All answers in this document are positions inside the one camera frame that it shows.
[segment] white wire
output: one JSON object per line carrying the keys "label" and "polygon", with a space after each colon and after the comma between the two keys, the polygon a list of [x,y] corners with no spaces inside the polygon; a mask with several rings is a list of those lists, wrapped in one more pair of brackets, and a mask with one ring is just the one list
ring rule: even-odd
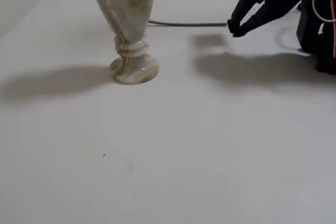
{"label": "white wire", "polygon": [[[335,10],[334,10],[334,0],[330,0],[330,5],[331,5],[331,16],[333,18],[336,18],[335,17]],[[333,56],[334,56],[334,59],[336,58],[336,23],[333,24],[334,26],[334,52],[333,52]]]}
{"label": "white wire", "polygon": [[313,7],[313,11],[314,13],[316,14],[316,16],[322,20],[323,22],[326,22],[326,23],[336,23],[336,19],[326,19],[326,18],[323,18],[319,13],[318,11],[316,10],[316,7],[315,7],[315,1],[316,0],[312,0],[312,7]]}

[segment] cable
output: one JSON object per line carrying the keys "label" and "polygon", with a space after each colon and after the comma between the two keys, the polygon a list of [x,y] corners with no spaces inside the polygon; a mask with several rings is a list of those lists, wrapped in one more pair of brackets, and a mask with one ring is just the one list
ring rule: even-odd
{"label": "cable", "polygon": [[335,8],[335,1],[330,0],[330,7],[331,7],[331,19],[325,19],[323,18],[316,10],[316,0],[312,0],[312,7],[313,11],[316,14],[316,16],[326,23],[333,23],[334,28],[334,49],[333,49],[333,57],[336,59],[336,8]]}
{"label": "cable", "polygon": [[312,7],[313,7],[313,11],[314,13],[316,14],[316,16],[322,20],[323,22],[326,22],[326,23],[335,23],[336,22],[336,19],[335,18],[332,18],[332,19],[326,19],[326,18],[323,18],[317,11],[316,9],[316,0],[312,0]]}
{"label": "cable", "polygon": [[160,22],[155,20],[148,21],[150,24],[159,25],[159,26],[172,26],[172,27],[220,27],[227,26],[227,23],[169,23],[169,22]]}

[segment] vase base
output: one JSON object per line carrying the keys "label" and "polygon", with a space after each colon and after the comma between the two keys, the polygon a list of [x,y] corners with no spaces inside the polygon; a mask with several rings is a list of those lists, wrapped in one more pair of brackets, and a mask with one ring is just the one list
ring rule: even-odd
{"label": "vase base", "polygon": [[150,55],[119,57],[110,66],[111,77],[120,84],[141,84],[159,73],[158,61]]}

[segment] gray cable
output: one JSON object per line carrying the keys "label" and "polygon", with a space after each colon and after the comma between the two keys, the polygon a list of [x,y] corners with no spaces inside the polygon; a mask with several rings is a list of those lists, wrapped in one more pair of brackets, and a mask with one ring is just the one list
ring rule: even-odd
{"label": "gray cable", "polygon": [[227,26],[227,23],[168,23],[150,20],[150,24],[159,26],[174,26],[174,27],[220,27]]}

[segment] white tabletop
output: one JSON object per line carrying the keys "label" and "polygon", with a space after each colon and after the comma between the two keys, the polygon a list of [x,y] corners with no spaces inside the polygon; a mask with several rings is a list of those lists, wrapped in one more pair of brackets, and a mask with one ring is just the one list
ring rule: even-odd
{"label": "white tabletop", "polygon": [[[225,22],[237,0],[155,0]],[[43,0],[0,42],[1,224],[334,224],[336,81],[299,13],[234,39],[149,27],[153,81],[121,86],[95,0]]]}

